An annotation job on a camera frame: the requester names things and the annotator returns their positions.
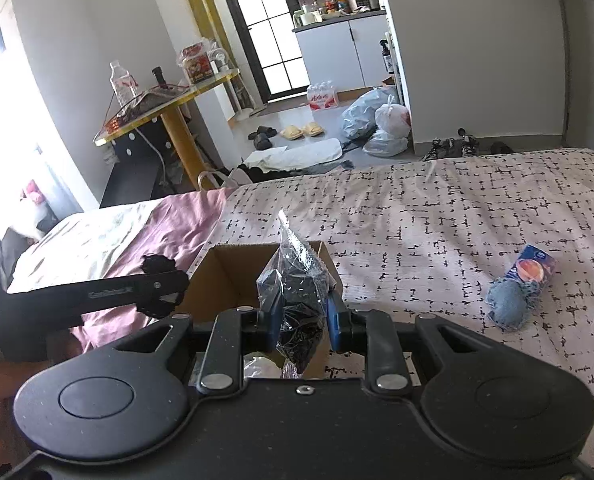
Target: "white curtain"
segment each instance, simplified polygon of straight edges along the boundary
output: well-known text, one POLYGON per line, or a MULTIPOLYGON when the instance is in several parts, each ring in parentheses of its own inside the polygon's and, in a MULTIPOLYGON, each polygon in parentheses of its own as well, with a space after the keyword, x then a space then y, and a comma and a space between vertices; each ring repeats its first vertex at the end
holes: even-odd
POLYGON ((40 99, 11 0, 0 0, 0 234, 19 215, 21 190, 35 180, 58 218, 80 211, 37 142, 40 99))

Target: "blue trash bag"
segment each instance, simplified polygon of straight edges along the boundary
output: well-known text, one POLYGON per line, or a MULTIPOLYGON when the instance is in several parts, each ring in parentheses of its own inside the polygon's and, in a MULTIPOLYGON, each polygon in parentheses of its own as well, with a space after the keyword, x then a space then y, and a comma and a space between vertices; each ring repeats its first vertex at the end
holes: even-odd
POLYGON ((350 140, 369 137, 377 127, 375 113, 388 98, 394 97, 398 103, 397 89, 394 86, 378 86, 353 102, 342 114, 342 133, 350 140))

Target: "patterned bed sheet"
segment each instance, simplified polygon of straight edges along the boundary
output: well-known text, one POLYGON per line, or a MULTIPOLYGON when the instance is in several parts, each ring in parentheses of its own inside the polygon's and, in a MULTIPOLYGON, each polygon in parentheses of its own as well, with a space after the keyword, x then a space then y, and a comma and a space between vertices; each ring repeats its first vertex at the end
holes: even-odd
MULTIPOLYGON (((280 209, 305 238, 326 242, 350 306, 404 322, 440 314, 572 372, 594 394, 594 152, 444 159, 243 187, 202 254, 278 241, 280 209), (557 270, 538 313, 503 334, 484 297, 526 244, 554 256, 557 270)), ((355 376, 363 358, 333 355, 327 370, 355 376)), ((594 429, 582 458, 594 468, 594 429)))

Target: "clear water bottle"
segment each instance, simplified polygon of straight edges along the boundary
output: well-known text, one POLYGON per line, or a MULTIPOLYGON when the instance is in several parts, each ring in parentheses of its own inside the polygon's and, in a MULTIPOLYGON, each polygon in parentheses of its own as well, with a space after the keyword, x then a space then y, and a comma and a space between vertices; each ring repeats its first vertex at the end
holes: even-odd
POLYGON ((123 108, 139 95, 139 85, 135 81, 135 78, 130 75, 130 72, 119 64, 119 61, 110 63, 110 68, 112 69, 110 84, 112 85, 114 94, 117 96, 119 106, 123 108))

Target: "yellow table leg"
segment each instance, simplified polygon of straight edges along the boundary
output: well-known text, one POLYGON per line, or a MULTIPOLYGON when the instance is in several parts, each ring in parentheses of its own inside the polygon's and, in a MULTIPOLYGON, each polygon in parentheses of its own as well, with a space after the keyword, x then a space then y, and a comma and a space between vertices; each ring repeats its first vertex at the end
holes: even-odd
MULTIPOLYGON (((179 159, 181 159, 181 163, 184 165, 188 177, 190 177, 192 185, 199 191, 197 178, 202 171, 206 171, 206 167, 199 154, 197 145, 194 143, 194 139, 190 134, 190 130, 188 130, 181 110, 176 106, 162 113, 161 118, 164 121, 164 126, 168 131, 170 140, 173 141, 179 159)), ((205 189, 214 188, 208 179, 204 179, 203 187, 205 189)))

